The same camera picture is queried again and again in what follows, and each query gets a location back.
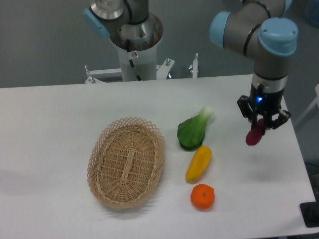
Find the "gray wall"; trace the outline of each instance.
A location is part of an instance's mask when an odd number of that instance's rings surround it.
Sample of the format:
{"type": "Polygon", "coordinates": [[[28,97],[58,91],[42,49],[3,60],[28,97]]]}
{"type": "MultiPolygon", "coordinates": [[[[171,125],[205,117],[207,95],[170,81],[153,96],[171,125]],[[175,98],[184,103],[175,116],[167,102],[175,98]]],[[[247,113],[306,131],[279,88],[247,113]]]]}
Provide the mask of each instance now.
{"type": "MultiPolygon", "coordinates": [[[[299,27],[299,45],[286,86],[293,122],[315,98],[319,84],[319,28],[305,20],[306,0],[294,0],[285,17],[299,27]]],[[[82,84],[90,70],[119,68],[115,49],[87,27],[87,0],[0,1],[0,88],[82,84]]],[[[187,68],[199,53],[200,76],[252,74],[253,62],[212,44],[210,23],[221,10],[236,11],[239,0],[150,0],[150,11],[164,25],[158,63],[176,61],[175,78],[190,77],[187,68]]],[[[297,137],[305,160],[319,160],[319,115],[297,137]]]]}

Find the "robotic arm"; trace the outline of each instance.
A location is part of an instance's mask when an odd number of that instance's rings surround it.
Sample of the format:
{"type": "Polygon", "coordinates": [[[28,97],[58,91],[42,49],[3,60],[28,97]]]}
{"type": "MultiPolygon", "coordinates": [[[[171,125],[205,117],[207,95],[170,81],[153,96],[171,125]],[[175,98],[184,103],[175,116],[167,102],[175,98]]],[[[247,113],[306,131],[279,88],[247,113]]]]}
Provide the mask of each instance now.
{"type": "Polygon", "coordinates": [[[83,16],[98,37],[110,38],[118,49],[124,81],[156,79],[155,46],[163,27],[149,13],[148,0],[90,0],[83,16]]]}
{"type": "Polygon", "coordinates": [[[262,135],[288,121],[291,114],[281,109],[281,99],[297,47],[298,28],[279,18],[292,0],[243,0],[236,14],[222,11],[213,20],[210,38],[217,45],[255,60],[250,96],[237,104],[243,117],[257,126],[263,117],[262,135]]]}

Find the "bok choy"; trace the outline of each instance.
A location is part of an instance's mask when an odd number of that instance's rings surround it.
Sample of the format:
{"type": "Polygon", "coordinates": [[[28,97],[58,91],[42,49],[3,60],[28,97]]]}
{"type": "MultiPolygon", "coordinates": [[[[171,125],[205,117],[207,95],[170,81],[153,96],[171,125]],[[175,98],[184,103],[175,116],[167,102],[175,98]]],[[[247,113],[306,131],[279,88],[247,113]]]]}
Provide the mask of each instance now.
{"type": "Polygon", "coordinates": [[[180,146],[187,151],[195,151],[203,144],[205,128],[214,116],[214,110],[203,107],[199,114],[178,125],[177,138],[180,146]]]}

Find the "orange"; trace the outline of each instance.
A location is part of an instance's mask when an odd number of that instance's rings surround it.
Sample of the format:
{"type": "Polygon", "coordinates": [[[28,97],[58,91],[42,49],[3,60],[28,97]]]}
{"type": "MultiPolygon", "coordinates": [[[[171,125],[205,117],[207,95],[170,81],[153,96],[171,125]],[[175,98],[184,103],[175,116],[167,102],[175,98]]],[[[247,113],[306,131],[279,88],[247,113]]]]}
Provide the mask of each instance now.
{"type": "Polygon", "coordinates": [[[190,200],[198,209],[209,209],[215,201],[214,189],[206,184],[198,184],[193,188],[190,200]]]}

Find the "yellow bell pepper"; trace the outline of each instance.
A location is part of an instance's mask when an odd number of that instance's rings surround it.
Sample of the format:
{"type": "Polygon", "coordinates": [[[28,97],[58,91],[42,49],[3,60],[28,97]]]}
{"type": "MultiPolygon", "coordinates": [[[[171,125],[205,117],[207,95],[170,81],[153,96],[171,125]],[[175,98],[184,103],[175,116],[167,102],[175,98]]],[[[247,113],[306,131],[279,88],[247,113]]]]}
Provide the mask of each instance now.
{"type": "Polygon", "coordinates": [[[201,146],[194,154],[188,170],[185,175],[185,179],[188,183],[195,183],[205,172],[211,159],[211,150],[207,146],[201,146]]]}

